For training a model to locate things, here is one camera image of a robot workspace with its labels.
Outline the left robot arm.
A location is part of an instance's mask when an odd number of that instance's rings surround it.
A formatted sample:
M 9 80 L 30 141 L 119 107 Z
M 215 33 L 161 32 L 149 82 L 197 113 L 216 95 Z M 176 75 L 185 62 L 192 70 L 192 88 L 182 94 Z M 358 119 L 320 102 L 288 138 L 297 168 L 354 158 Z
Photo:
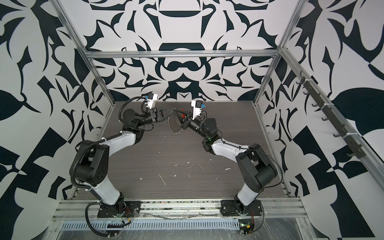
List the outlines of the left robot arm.
M 121 215 L 126 207 L 124 195 L 118 191 L 108 177 L 109 157 L 118 151 L 141 141 L 145 126 L 166 120 L 173 109 L 154 108 L 143 114 L 127 109 L 119 115 L 122 130 L 99 141 L 83 141 L 69 170 L 71 183 L 76 188 L 90 191 L 102 210 L 110 215 Z

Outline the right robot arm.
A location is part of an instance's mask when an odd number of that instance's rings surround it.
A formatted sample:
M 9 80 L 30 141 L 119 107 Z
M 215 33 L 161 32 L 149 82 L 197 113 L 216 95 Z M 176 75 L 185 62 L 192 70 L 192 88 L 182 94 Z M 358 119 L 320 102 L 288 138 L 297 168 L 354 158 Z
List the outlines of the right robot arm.
M 176 109 L 174 112 L 182 129 L 189 128 L 203 137 L 202 145 L 206 152 L 238 164 L 244 185 L 234 201 L 240 208 L 249 208 L 261 191 L 279 175 L 278 166 L 260 145 L 242 146 L 226 141 L 214 118 L 202 121 L 193 119 L 190 112 Z

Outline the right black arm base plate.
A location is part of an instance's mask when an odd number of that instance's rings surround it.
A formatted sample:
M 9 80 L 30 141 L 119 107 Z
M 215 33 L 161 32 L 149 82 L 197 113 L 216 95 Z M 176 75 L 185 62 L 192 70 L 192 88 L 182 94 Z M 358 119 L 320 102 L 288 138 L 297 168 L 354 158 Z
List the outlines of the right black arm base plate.
M 232 216 L 261 216 L 264 211 L 259 200 L 254 200 L 250 205 L 244 206 L 238 200 L 221 200 L 220 213 L 224 217 Z

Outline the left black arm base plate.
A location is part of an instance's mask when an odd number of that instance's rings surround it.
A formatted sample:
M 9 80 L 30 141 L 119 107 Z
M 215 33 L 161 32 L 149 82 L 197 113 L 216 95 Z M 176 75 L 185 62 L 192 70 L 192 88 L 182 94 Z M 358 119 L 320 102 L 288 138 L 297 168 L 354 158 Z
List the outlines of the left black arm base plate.
M 124 203 L 120 201 L 113 206 L 101 204 L 97 217 L 112 218 L 120 215 L 123 218 L 130 218 L 140 213 L 141 204 L 141 201 L 124 201 Z

